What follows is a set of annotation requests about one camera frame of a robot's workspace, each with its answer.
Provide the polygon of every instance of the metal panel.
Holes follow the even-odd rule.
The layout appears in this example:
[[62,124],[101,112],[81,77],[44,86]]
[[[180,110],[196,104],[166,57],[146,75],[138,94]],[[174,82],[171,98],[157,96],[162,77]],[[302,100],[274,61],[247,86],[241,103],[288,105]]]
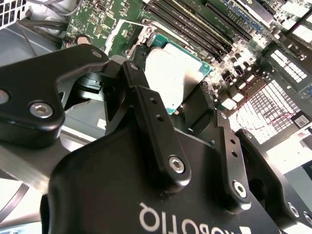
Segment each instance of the metal panel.
[[252,132],[260,144],[292,125],[300,109],[273,80],[230,116],[231,128]]

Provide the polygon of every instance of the green circuit board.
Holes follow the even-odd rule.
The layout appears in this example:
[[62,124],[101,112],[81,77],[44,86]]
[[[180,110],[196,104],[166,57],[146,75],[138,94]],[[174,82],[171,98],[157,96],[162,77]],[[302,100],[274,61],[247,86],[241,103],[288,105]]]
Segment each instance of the green circuit board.
[[[187,7],[189,6],[196,9],[196,11],[203,16],[209,24],[214,25],[214,27],[219,29],[220,33],[227,35],[228,38],[231,38],[234,42],[241,43],[239,35],[237,35],[227,24],[222,22],[217,15],[204,7],[200,1],[201,0],[192,1]],[[218,6],[226,16],[233,19],[237,25],[242,27],[252,37],[257,31],[252,25],[246,23],[236,12],[227,9],[226,7],[224,8],[222,1],[223,0],[212,0],[212,2]],[[75,39],[79,35],[85,35],[90,38],[91,43],[94,46],[105,51],[105,43],[119,20],[141,23],[141,19],[143,18],[162,21],[161,17],[145,11],[144,4],[141,0],[85,0],[79,10],[70,19],[63,48],[76,45]],[[166,22],[162,22],[162,24],[170,28],[170,25]],[[141,28],[141,26],[128,22],[123,23],[114,38],[108,56],[110,57],[114,54],[125,56],[125,51],[136,41]],[[166,33],[163,33],[163,35],[172,41],[175,40],[175,38],[166,35]],[[225,44],[231,44],[233,42],[228,41],[221,34],[217,34],[217,37],[225,41]],[[199,53],[204,50],[195,43],[192,44],[192,47]],[[209,55],[205,58],[201,57],[200,59],[209,62],[212,59],[212,56]]]
[[[79,35],[88,36],[94,46],[104,51],[105,42],[118,20],[140,20],[140,2],[140,0],[111,0],[107,1],[107,8],[103,11],[96,7],[94,2],[85,0],[77,13],[71,17],[66,36],[72,39]],[[134,25],[123,24],[120,33],[115,37],[118,43],[112,47],[112,54],[122,54],[134,31]],[[74,44],[65,42],[64,46]]]

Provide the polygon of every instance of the electronic component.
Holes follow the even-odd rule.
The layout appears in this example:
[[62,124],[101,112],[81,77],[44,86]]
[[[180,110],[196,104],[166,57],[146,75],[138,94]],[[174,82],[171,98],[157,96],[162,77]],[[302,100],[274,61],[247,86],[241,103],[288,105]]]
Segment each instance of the electronic component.
[[239,80],[238,83],[237,83],[237,87],[242,90],[246,87],[246,82],[243,81],[243,80]]
[[231,99],[226,93],[221,93],[219,95],[220,103],[228,110],[235,109],[237,107],[237,103]]
[[244,99],[244,96],[237,90],[235,86],[229,88],[229,93],[231,98],[236,102],[240,102],[241,100]]
[[92,41],[88,36],[85,35],[80,35],[77,37],[77,44],[81,45],[81,44],[90,44],[91,45]]
[[242,4],[251,15],[253,15],[257,20],[264,23],[265,25],[270,25],[274,19],[272,14],[268,12],[257,0],[236,0]]
[[307,126],[311,121],[309,120],[310,117],[305,114],[303,111],[299,111],[295,116],[291,118],[293,123],[299,128],[303,128]]
[[245,67],[245,69],[246,69],[247,71],[251,71],[251,70],[252,70],[252,67],[249,65],[249,63],[243,62],[243,65],[244,65],[244,67]]
[[150,88],[161,95],[169,114],[172,114],[192,88],[202,81],[204,75],[200,71],[201,67],[201,61],[170,43],[164,48],[154,46],[150,50],[146,59],[146,79]]

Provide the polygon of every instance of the black metal bracket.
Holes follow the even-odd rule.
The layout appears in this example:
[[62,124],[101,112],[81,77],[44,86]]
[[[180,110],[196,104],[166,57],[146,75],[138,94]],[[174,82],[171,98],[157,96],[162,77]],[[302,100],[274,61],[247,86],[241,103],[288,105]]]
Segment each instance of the black metal bracket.
[[[0,89],[8,98],[0,105],[0,140],[26,147],[51,145],[65,120],[57,85],[65,81],[71,88],[78,77],[101,71],[107,62],[99,49],[82,45],[1,67]],[[47,105],[33,107],[38,116],[51,116],[32,115],[35,103]]]
[[[57,85],[88,74],[102,83],[95,95],[105,101],[107,133],[120,126],[134,110],[136,117],[132,119],[136,119],[145,142],[145,160],[152,180],[168,192],[181,190],[190,182],[191,169],[160,95],[149,89],[142,69],[142,48],[137,52],[141,53],[136,56],[139,65],[126,61],[120,66],[99,49],[81,45],[0,68],[0,90],[9,95],[0,105],[0,140],[37,148],[54,143],[65,119]],[[27,82],[21,89],[16,84],[25,77]],[[81,85],[83,81],[79,79],[77,83]]]
[[159,93],[149,89],[143,69],[134,61],[123,63],[119,77],[125,95],[120,96],[120,91],[114,87],[122,98],[111,97],[105,102],[109,117],[107,133],[115,131],[133,110],[152,180],[166,191],[181,190],[190,182],[191,169]]
[[289,228],[299,226],[301,233],[310,233],[312,213],[289,184],[287,179],[268,160],[256,138],[247,130],[236,132],[243,146],[247,176],[252,193],[287,233]]
[[223,207],[234,214],[251,207],[243,154],[226,115],[214,108],[209,94],[195,87],[183,104],[186,122],[194,136],[211,144],[214,157],[215,193]]
[[251,207],[243,153],[239,138],[230,129],[225,114],[214,110],[208,126],[198,137],[217,151],[214,165],[216,196],[226,210],[239,214]]

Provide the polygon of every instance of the screw hole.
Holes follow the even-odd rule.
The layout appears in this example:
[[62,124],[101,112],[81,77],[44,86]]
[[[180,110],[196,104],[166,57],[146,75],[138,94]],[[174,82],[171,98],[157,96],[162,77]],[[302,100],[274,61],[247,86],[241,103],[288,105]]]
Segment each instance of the screw hole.
[[236,153],[235,151],[233,151],[233,150],[232,150],[232,155],[233,155],[234,157],[238,157],[237,153]]
[[244,192],[243,188],[242,187],[238,187],[238,190],[240,190],[241,192]]
[[154,98],[151,98],[150,101],[152,102],[152,104],[157,104],[158,103]]
[[132,69],[138,71],[138,67],[134,63],[130,63],[130,66],[132,67]]
[[156,115],[156,118],[158,119],[158,121],[160,121],[160,122],[163,122],[164,121],[164,118],[163,117],[161,117],[160,115]]
[[97,52],[97,51],[92,51],[92,54],[93,54],[94,56],[98,57],[98,58],[101,58],[101,57],[102,57],[102,55],[101,55],[99,52]]
[[106,96],[112,95],[115,92],[115,88],[113,86],[108,86],[103,89],[103,93]]

